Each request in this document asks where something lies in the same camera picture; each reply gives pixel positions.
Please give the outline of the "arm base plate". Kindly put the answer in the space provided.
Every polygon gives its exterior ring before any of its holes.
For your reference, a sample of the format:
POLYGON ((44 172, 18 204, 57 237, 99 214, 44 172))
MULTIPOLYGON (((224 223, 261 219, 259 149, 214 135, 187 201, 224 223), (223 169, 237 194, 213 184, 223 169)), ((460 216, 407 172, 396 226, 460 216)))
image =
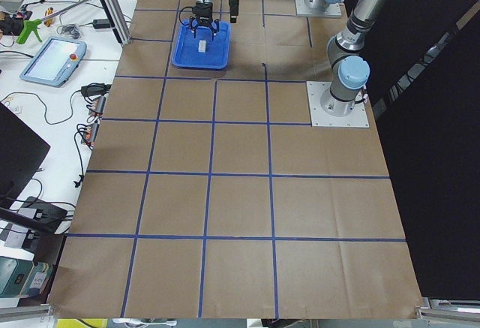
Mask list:
POLYGON ((341 0, 295 0, 295 11, 298 17, 322 17, 339 19, 342 17, 341 0))
POLYGON ((316 128, 369 128, 366 103, 362 92, 358 92, 353 101, 338 101, 331 95, 331 84, 331 82, 306 82, 311 126, 316 128))

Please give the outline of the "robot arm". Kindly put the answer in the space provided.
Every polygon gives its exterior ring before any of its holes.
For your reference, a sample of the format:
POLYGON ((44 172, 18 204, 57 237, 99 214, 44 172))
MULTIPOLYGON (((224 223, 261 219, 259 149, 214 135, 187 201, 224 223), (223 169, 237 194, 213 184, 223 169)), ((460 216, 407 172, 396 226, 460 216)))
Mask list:
POLYGON ((357 104, 356 96, 370 75, 368 63, 359 52, 386 0, 358 0, 344 30, 327 44, 333 82, 320 98, 322 109, 331 116, 347 116, 357 104))
POLYGON ((219 20, 213 19, 213 0, 196 0, 195 5, 191 8, 188 27, 194 38, 200 28, 205 28, 210 31, 211 39, 215 39, 215 35, 220 30, 220 23, 219 20))

